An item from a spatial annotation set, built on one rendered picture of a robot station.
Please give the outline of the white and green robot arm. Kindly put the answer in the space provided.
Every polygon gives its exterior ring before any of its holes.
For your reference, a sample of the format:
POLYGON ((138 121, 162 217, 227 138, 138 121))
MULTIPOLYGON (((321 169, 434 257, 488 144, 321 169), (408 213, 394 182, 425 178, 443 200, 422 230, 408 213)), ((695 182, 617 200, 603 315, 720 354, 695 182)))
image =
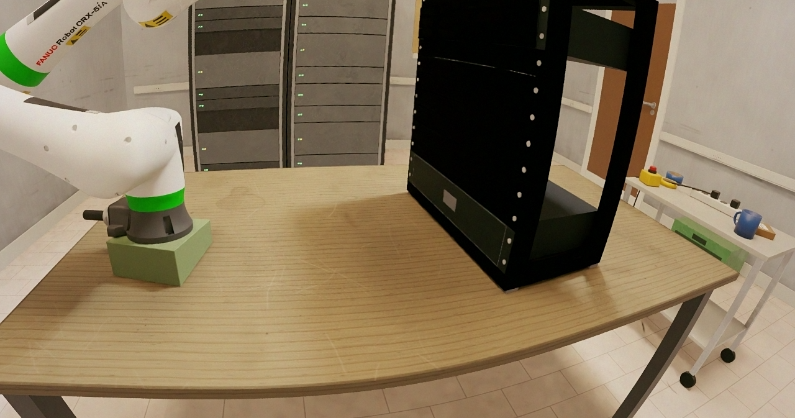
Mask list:
POLYGON ((83 211, 83 219, 108 226, 108 237, 167 243, 193 229, 181 115, 162 107, 106 114, 29 95, 120 4, 136 24, 157 28, 196 1, 48 0, 0 36, 0 149, 89 196, 125 194, 104 211, 83 211))

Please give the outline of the black server rack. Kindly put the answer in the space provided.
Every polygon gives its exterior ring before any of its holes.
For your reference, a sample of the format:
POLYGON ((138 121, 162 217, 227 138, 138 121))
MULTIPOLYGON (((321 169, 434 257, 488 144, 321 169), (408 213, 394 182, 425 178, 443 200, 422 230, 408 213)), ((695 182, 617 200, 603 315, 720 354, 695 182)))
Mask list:
POLYGON ((421 0, 407 191, 505 294, 598 266, 656 17, 658 0, 421 0), (582 9, 635 11, 634 27, 582 9), (567 60, 627 71, 598 209, 548 179, 567 60))

